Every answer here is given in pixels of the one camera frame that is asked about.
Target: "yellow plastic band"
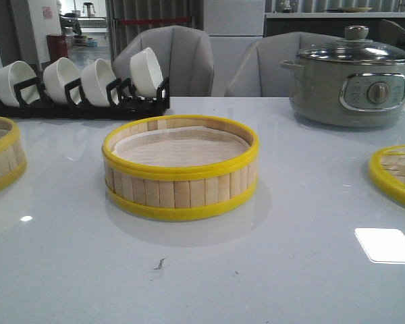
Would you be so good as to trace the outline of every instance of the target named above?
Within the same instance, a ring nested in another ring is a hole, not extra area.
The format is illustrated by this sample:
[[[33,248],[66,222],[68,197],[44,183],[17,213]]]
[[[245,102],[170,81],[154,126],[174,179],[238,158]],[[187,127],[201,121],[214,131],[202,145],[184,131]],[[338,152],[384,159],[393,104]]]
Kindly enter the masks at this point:
[[[253,137],[253,143],[250,145],[249,149],[242,153],[241,155],[229,159],[226,161],[206,164],[194,167],[153,167],[150,165],[143,165],[139,163],[133,163],[130,161],[123,160],[115,156],[109,149],[107,144],[111,138],[122,130],[138,125],[146,124],[151,121],[159,119],[173,119],[173,118],[194,118],[194,119],[211,119],[223,122],[225,124],[232,124],[243,130],[246,130]],[[133,121],[131,123],[125,124],[116,130],[112,131],[107,135],[102,146],[102,152],[105,157],[107,164],[122,172],[129,174],[137,178],[143,178],[148,180],[162,180],[162,181],[186,181],[186,180],[199,180],[204,178],[211,178],[221,176],[223,174],[231,173],[236,170],[242,169],[245,165],[256,159],[258,153],[258,136],[249,127],[238,123],[234,120],[221,117],[213,116],[202,116],[202,115],[171,115],[171,116],[161,116],[141,119],[138,121]]]
[[[26,167],[27,161],[26,158],[24,158],[14,170],[0,178],[0,190],[17,180],[24,173]]]
[[[192,208],[157,208],[136,204],[115,194],[108,187],[108,193],[114,202],[122,209],[132,213],[142,215],[151,219],[164,221],[193,221],[197,219],[212,217],[231,211],[247,201],[257,187],[257,180],[254,181],[245,191],[224,202],[213,205]]]
[[[14,121],[5,117],[0,117],[0,122],[7,123],[10,126],[9,132],[0,138],[0,152],[3,152],[9,146],[14,145],[14,143],[20,138],[20,129]]]
[[[392,152],[397,149],[405,149],[405,145],[386,147],[375,152],[369,160],[369,176],[382,192],[405,205],[405,184],[384,170],[381,165],[381,158],[384,155],[405,155],[403,152]]]

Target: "red trash bin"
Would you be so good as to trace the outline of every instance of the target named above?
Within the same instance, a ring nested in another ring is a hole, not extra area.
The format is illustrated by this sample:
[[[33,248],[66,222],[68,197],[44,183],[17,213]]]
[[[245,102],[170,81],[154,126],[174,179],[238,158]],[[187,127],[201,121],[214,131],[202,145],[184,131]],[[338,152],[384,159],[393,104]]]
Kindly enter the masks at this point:
[[[68,47],[66,46],[66,36],[61,34],[47,35],[49,59],[51,63],[60,57],[68,57]]]

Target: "lid knob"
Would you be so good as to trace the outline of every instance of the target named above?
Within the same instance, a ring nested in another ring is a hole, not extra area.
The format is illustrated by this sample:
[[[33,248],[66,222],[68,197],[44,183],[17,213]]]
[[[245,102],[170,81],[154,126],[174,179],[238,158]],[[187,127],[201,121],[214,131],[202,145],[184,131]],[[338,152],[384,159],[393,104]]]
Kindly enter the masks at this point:
[[[366,26],[347,26],[345,27],[345,38],[349,41],[358,41],[365,39],[369,33],[369,28]]]

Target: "white bowl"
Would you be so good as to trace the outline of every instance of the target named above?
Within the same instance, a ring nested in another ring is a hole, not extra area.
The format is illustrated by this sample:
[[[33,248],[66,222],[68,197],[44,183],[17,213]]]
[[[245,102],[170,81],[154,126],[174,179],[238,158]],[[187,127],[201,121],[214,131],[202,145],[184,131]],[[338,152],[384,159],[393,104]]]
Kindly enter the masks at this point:
[[[81,78],[80,71],[78,71],[75,64],[66,57],[60,57],[57,61],[48,65],[43,72],[43,83],[45,84],[49,96],[56,103],[65,105],[68,103],[65,94],[65,85],[78,78]],[[71,89],[70,96],[75,103],[81,101],[78,87]]]
[[[7,106],[19,107],[14,85],[34,78],[33,69],[23,61],[15,61],[0,69],[0,100]],[[35,85],[21,90],[21,96],[27,103],[39,99],[39,92]]]
[[[94,106],[109,107],[107,97],[108,83],[116,79],[111,66],[104,59],[97,59],[81,72],[82,89],[86,98]],[[114,103],[119,103],[116,90],[111,91]]]
[[[156,97],[156,91],[163,81],[163,76],[155,52],[150,47],[130,58],[130,76],[141,96]]]

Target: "control knob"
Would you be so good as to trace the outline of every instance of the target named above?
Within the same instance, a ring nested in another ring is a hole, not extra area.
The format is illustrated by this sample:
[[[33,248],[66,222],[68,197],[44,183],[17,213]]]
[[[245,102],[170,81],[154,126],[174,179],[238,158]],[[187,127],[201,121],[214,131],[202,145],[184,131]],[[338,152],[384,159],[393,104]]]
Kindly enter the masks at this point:
[[[372,84],[367,91],[367,97],[373,103],[383,103],[387,100],[389,94],[390,87],[385,82],[376,82]]]

